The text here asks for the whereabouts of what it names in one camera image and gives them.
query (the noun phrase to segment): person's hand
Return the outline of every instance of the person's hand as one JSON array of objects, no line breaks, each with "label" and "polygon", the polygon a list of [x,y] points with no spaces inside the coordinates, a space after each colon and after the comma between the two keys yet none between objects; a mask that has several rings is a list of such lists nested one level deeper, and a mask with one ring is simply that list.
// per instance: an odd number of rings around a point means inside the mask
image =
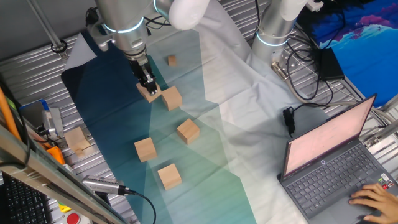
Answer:
[{"label": "person's hand", "polygon": [[[362,190],[353,193],[351,197],[355,199],[350,200],[350,204],[367,205],[381,212],[380,217],[366,215],[364,220],[380,224],[398,222],[398,198],[384,190],[380,184],[365,185]],[[372,200],[357,197],[369,197]]]}]

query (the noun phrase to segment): keyboard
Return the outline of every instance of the keyboard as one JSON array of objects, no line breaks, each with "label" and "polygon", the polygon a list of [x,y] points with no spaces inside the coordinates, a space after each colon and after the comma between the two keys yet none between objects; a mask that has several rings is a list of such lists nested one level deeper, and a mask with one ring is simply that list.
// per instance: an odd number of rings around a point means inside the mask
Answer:
[{"label": "keyboard", "polygon": [[44,194],[5,173],[2,176],[11,223],[50,223]]},{"label": "keyboard", "polygon": [[337,200],[353,193],[378,170],[363,145],[356,146],[317,170],[287,186],[308,218],[312,218]]}]

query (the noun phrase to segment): wooden cube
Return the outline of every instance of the wooden cube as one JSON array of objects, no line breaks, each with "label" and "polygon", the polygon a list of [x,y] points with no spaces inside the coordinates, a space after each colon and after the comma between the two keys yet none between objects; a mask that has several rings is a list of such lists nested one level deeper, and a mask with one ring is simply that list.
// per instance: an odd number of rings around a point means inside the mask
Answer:
[{"label": "wooden cube", "polygon": [[200,129],[191,119],[188,119],[177,128],[177,134],[186,144],[191,144],[199,137]]},{"label": "wooden cube", "polygon": [[136,146],[138,158],[141,162],[157,157],[156,149],[151,137],[138,141],[134,143],[134,145]]},{"label": "wooden cube", "polygon": [[173,66],[173,67],[177,66],[177,59],[175,58],[174,55],[168,56],[167,59],[169,61],[169,66]]},{"label": "wooden cube", "polygon": [[169,111],[182,105],[182,97],[175,86],[163,91],[162,99]]},{"label": "wooden cube", "polygon": [[78,157],[83,157],[85,155],[83,150],[91,146],[81,127],[68,131],[64,136],[69,148],[75,152]]},{"label": "wooden cube", "polygon": [[178,173],[175,164],[164,167],[163,169],[157,171],[157,173],[159,174],[163,186],[166,190],[170,190],[178,184],[182,183],[180,174]]},{"label": "wooden cube", "polygon": [[147,88],[144,88],[141,86],[140,83],[137,83],[137,89],[139,91],[139,93],[145,98],[145,100],[147,100],[149,103],[151,103],[152,101],[154,101],[156,98],[158,98],[161,94],[162,94],[162,90],[160,89],[159,85],[156,83],[156,88],[157,88],[157,93],[153,96],[151,96],[148,93]]}]

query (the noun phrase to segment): laptop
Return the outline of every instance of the laptop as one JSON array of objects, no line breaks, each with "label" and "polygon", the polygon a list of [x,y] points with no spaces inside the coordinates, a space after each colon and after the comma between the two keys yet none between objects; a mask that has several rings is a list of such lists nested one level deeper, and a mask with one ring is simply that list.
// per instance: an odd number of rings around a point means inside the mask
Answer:
[{"label": "laptop", "polygon": [[358,139],[375,98],[366,98],[287,143],[278,179],[309,223],[365,223],[365,215],[380,215],[373,208],[348,203],[363,185],[379,183],[398,195],[396,181]]}]

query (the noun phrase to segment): red button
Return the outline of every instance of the red button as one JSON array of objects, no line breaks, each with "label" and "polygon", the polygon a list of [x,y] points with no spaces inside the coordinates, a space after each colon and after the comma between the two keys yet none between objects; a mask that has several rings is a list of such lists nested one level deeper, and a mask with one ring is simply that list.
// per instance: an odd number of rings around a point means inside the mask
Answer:
[{"label": "red button", "polygon": [[76,213],[72,213],[68,216],[67,218],[67,223],[68,224],[78,224],[80,223],[80,217]]}]

